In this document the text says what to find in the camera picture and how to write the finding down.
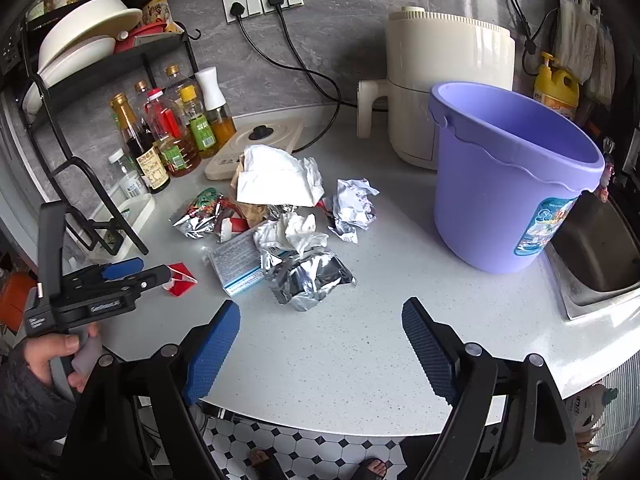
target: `white bowl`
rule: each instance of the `white bowl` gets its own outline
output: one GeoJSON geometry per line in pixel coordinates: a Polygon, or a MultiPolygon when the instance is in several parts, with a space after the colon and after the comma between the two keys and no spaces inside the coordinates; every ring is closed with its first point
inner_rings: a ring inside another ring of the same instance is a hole
{"type": "Polygon", "coordinates": [[[50,65],[67,47],[103,34],[115,38],[142,19],[140,9],[127,9],[121,0],[91,0],[72,10],[46,35],[40,45],[38,72],[50,65]]]}
{"type": "MultiPolygon", "coordinates": [[[[110,56],[113,54],[115,46],[116,40],[111,36],[102,35],[89,38],[63,52],[44,70],[40,70],[38,74],[42,78],[44,85],[50,88],[65,77],[69,77],[96,61],[110,56]]],[[[27,114],[30,123],[33,123],[41,107],[42,98],[36,83],[34,83],[22,102],[22,109],[27,114]]]]}

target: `human hand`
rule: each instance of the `human hand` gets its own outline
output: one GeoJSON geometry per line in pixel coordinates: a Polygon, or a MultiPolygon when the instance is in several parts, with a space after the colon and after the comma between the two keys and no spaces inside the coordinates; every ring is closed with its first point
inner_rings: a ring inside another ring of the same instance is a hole
{"type": "MultiPolygon", "coordinates": [[[[100,332],[97,323],[89,323],[90,337],[96,337],[100,332]]],[[[80,338],[77,335],[47,334],[27,339],[24,345],[24,360],[29,369],[41,383],[51,386],[52,377],[49,361],[55,357],[73,355],[80,349],[80,338]]],[[[67,380],[72,388],[82,393],[89,377],[78,372],[71,372],[67,380]]]]}

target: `slipper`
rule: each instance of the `slipper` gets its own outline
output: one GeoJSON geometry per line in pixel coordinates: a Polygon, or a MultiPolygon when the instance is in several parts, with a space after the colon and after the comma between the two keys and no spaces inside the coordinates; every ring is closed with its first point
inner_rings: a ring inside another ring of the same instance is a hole
{"type": "Polygon", "coordinates": [[[351,480],[382,480],[386,475],[386,466],[385,466],[385,474],[382,476],[375,474],[373,471],[370,471],[369,469],[367,469],[369,464],[371,464],[371,462],[373,462],[374,460],[380,460],[380,459],[373,457],[373,458],[367,458],[366,460],[363,460],[362,462],[360,462],[360,466],[358,467],[358,469],[356,469],[356,472],[351,477],[351,480]]]}
{"type": "Polygon", "coordinates": [[[262,451],[266,453],[269,459],[253,466],[257,471],[260,480],[289,480],[287,475],[284,474],[282,466],[280,466],[280,462],[278,462],[278,459],[273,455],[273,453],[266,449],[263,449],[262,451]]]}

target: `black dish rack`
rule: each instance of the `black dish rack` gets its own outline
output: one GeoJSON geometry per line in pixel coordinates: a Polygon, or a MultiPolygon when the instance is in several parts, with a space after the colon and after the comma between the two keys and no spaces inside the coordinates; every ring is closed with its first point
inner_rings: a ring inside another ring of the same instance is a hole
{"type": "MultiPolygon", "coordinates": [[[[175,22],[185,31],[184,33],[171,35],[167,38],[163,38],[162,40],[145,43],[135,48],[108,56],[85,67],[75,74],[72,74],[50,88],[47,88],[42,78],[34,72],[34,67],[37,66],[38,63],[38,56],[32,56],[31,53],[36,52],[39,49],[44,37],[60,19],[76,7],[79,7],[88,1],[90,0],[81,0],[75,4],[48,12],[31,22],[26,22],[25,19],[22,19],[20,22],[15,46],[18,48],[17,55],[21,58],[22,62],[20,63],[20,60],[18,60],[18,63],[16,63],[14,59],[12,67],[12,72],[17,72],[17,79],[19,81],[16,86],[18,88],[23,88],[19,93],[19,98],[17,100],[18,112],[20,113],[20,118],[25,127],[36,158],[38,159],[38,163],[41,165],[47,180],[55,190],[60,200],[66,203],[69,214],[79,227],[79,230],[76,230],[74,225],[70,224],[68,221],[66,222],[66,226],[78,242],[89,251],[93,250],[97,244],[100,244],[109,254],[116,255],[124,241],[121,234],[121,232],[123,232],[131,238],[141,253],[147,254],[148,248],[140,237],[133,231],[129,223],[124,219],[118,207],[113,203],[113,200],[100,183],[100,180],[96,177],[94,170],[92,170],[89,164],[81,157],[73,154],[58,122],[58,113],[91,89],[98,88],[108,81],[140,66],[144,66],[151,86],[155,87],[156,79],[153,71],[151,70],[150,62],[180,46],[185,47],[191,64],[191,69],[193,70],[193,73],[196,73],[198,71],[198,64],[195,56],[193,55],[191,40],[198,40],[201,33],[196,29],[198,35],[196,37],[190,36],[183,24],[175,22]],[[30,124],[22,110],[22,102],[24,101],[26,92],[32,83],[35,83],[38,88],[40,97],[42,98],[42,108],[33,123],[30,124]],[[56,137],[58,145],[65,157],[65,161],[55,168],[50,167],[36,140],[37,129],[47,122],[50,124],[53,135],[56,137]],[[112,216],[108,222],[98,222],[93,219],[88,219],[80,210],[78,210],[78,208],[72,205],[71,200],[65,194],[56,179],[62,171],[70,168],[71,166],[75,166],[82,171],[91,186],[94,188],[94,191],[112,216]]],[[[141,9],[151,0],[122,1],[129,8],[141,9]]]]}

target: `white air fryer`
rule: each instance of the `white air fryer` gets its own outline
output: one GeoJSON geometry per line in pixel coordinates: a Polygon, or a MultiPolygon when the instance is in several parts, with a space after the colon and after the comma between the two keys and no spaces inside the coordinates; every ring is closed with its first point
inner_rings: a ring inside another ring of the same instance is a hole
{"type": "Polygon", "coordinates": [[[403,7],[389,14],[387,79],[358,83],[358,137],[371,134],[371,106],[388,96],[391,145],[403,160],[435,170],[438,137],[431,87],[472,81],[511,90],[515,42],[506,28],[464,16],[403,7]]]}

